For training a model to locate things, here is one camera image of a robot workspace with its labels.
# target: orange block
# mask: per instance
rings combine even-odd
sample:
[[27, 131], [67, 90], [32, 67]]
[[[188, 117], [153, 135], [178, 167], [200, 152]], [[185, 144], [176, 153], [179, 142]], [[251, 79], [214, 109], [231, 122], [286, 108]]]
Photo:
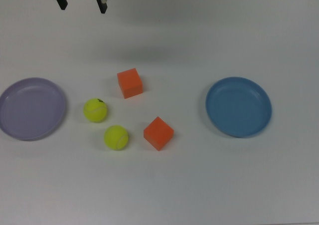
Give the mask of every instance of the orange block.
[[154, 121], [144, 129], [144, 138], [158, 151], [171, 140], [173, 135], [174, 129], [167, 125], [160, 117], [154, 119]]
[[143, 84], [135, 68], [118, 73], [118, 81], [125, 99], [143, 93]]

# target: tennis ball logo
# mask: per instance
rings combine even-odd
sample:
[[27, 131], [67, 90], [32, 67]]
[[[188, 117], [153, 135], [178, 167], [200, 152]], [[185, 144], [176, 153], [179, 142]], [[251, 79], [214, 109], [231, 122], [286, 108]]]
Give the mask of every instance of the tennis ball logo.
[[106, 104], [98, 98], [88, 100], [83, 107], [84, 116], [91, 122], [101, 122], [108, 112]]

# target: white table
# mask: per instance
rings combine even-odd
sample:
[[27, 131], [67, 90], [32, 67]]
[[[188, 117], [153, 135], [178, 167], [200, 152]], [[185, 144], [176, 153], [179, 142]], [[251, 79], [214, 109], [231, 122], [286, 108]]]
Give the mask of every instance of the white table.
[[[0, 0], [0, 92], [44, 77], [68, 112], [49, 137], [0, 131], [2, 225], [253, 225], [319, 221], [319, 0]], [[146, 91], [122, 98], [136, 67]], [[273, 117], [236, 139], [209, 121], [209, 87], [260, 84]], [[108, 119], [92, 124], [84, 102]], [[143, 129], [160, 116], [175, 137], [158, 152]], [[130, 133], [124, 151], [104, 130]]]

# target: orange cube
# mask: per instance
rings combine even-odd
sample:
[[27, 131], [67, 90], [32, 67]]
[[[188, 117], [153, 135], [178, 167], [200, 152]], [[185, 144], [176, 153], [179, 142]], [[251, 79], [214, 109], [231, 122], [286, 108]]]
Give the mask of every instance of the orange cube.
[[143, 93], [143, 84], [135, 68], [118, 73], [118, 81], [125, 99]]
[[154, 119], [145, 129], [144, 138], [160, 151], [174, 135], [174, 130], [160, 117]]

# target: ball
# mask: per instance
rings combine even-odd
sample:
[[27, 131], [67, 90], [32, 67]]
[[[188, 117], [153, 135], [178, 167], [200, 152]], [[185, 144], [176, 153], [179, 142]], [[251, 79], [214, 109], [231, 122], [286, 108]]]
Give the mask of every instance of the ball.
[[111, 126], [104, 133], [104, 143], [113, 150], [123, 149], [128, 140], [128, 132], [120, 125]]
[[84, 116], [91, 122], [101, 122], [108, 113], [106, 104], [101, 99], [90, 99], [83, 107]]

